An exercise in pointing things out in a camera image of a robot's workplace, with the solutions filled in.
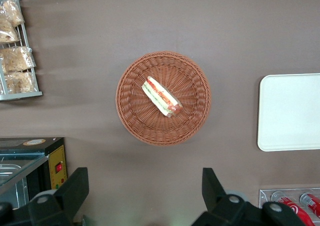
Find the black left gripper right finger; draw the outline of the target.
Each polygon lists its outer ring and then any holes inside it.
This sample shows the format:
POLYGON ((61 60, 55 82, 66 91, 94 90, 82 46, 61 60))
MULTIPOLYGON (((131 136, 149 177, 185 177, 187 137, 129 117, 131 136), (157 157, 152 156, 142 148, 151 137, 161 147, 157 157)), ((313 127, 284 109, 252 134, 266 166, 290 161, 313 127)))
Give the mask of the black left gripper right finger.
POLYGON ((212 168, 202 169, 202 197, 206 206, 194 226, 303 226, 289 207, 266 202, 262 208, 236 194, 227 194, 212 168))

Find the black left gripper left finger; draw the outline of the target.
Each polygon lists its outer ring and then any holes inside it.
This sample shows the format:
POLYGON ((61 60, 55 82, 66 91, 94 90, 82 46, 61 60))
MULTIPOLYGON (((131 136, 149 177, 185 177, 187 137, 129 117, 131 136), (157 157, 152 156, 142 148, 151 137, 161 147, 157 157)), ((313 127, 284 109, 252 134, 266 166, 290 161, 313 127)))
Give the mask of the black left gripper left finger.
POLYGON ((26 205, 13 209, 0 203, 2 226, 73 226, 74 217, 89 194, 86 167, 77 168, 53 194, 42 193, 26 205))

